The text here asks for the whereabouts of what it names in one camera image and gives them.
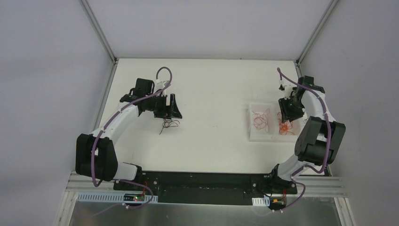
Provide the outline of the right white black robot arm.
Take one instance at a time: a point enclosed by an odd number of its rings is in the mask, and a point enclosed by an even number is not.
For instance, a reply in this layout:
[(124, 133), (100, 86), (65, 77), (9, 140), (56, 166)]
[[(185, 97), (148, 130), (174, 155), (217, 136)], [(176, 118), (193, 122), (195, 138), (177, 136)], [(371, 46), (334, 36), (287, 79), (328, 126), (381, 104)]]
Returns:
[(288, 97), (278, 100), (282, 122), (293, 122), (307, 115), (294, 147), (294, 154), (283, 163), (277, 164), (266, 179), (272, 193), (279, 193), (296, 187), (294, 179), (313, 170), (324, 172), (337, 155), (346, 127), (331, 115), (325, 90), (315, 85), (314, 78), (303, 76)]

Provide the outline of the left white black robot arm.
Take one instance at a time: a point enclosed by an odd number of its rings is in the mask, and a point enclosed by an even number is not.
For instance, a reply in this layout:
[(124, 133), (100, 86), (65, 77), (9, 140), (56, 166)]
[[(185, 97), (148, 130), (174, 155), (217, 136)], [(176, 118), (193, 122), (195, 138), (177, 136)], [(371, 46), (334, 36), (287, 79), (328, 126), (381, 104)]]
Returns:
[(137, 79), (136, 85), (125, 94), (113, 115), (90, 134), (80, 134), (76, 143), (75, 170), (78, 174), (102, 181), (125, 180), (131, 190), (143, 186), (138, 166), (118, 160), (115, 144), (143, 112), (153, 112), (155, 118), (182, 119), (176, 96), (165, 94), (170, 81)]

